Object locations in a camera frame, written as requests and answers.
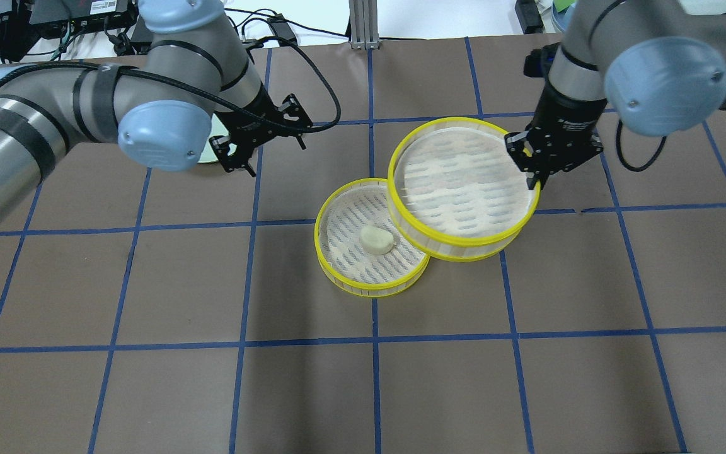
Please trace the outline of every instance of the white soap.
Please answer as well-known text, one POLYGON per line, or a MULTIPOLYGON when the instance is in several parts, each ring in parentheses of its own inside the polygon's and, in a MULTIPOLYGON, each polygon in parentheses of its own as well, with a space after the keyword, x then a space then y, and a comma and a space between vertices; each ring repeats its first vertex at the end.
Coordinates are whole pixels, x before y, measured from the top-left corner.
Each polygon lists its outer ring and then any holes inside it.
POLYGON ((394 248, 394 233, 374 225, 364 225, 360 229, 360 245, 371 255, 385 255, 394 248))

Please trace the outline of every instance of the black connector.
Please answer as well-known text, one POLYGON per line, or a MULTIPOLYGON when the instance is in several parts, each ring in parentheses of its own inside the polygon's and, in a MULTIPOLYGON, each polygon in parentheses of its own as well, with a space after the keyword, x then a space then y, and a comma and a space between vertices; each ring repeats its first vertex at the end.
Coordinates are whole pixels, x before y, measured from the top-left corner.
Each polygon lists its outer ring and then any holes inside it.
POLYGON ((285 40, 291 41, 291 43, 299 44, 296 34, 291 29, 291 24, 287 22, 284 15, 276 14, 274 17, 267 18, 265 22, 268 23, 270 31, 273 32, 275 37, 284 38, 285 40))
POLYGON ((539 16, 539 9, 537 9, 534 0, 517 0, 515 3, 515 12, 517 13, 519 26, 521 26, 523 34, 530 35, 544 31, 542 17, 539 16))

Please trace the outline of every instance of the robotic arm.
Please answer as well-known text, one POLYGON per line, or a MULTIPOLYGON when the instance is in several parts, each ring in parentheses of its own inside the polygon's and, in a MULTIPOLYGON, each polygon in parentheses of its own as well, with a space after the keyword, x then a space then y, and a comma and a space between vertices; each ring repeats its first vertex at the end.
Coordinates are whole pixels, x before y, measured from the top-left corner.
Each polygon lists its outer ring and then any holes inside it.
POLYGON ((277 136, 318 132, 294 95, 276 106, 218 0, 139 0, 155 33, 142 71, 51 63, 0 69, 0 221, 75 144, 119 143, 138 163, 194 166, 214 112, 228 137, 210 141, 231 172, 277 136), (236 149, 229 151, 229 145, 236 149))
POLYGON ((608 101, 629 129, 653 137, 726 109, 726 15, 689 15, 678 0, 579 2, 532 122, 507 135, 528 187, 603 152, 594 129, 608 101))

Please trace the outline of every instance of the white textured surface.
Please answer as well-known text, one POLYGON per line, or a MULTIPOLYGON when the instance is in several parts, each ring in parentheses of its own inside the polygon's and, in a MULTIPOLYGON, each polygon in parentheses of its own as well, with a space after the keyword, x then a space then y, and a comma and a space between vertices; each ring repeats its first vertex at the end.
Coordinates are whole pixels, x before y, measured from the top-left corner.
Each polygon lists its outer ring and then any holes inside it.
POLYGON ((395 184, 420 222, 462 238, 509 230, 528 213, 534 195, 502 138, 469 127, 447 127, 410 144, 395 184))
POLYGON ((386 183, 356 186, 338 195, 320 219, 319 243, 326 261, 341 275, 364 284, 388 284, 421 264, 424 253, 402 238, 386 206, 386 183), (360 230, 371 225, 395 237, 385 255, 366 253, 360 230))

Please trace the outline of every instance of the round lid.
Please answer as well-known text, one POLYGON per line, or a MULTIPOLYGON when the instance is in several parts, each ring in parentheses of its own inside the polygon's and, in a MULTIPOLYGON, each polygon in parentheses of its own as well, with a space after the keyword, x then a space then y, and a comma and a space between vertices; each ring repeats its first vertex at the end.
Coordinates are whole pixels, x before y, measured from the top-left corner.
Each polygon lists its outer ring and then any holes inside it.
POLYGON ((506 152, 505 132, 472 119, 436 126, 413 132, 395 157, 394 185, 404 209, 455 238, 489 238, 521 227, 538 192, 528 190, 525 173, 506 152))
POLYGON ((386 192, 385 179, 354 181, 326 200, 316 220, 319 260, 348 285, 362 285, 369 290, 400 285, 420 273, 429 260, 394 226, 388 214, 386 192), (377 248, 365 244, 372 228, 381 233, 379 239, 393 236, 393 247, 372 253, 377 248))

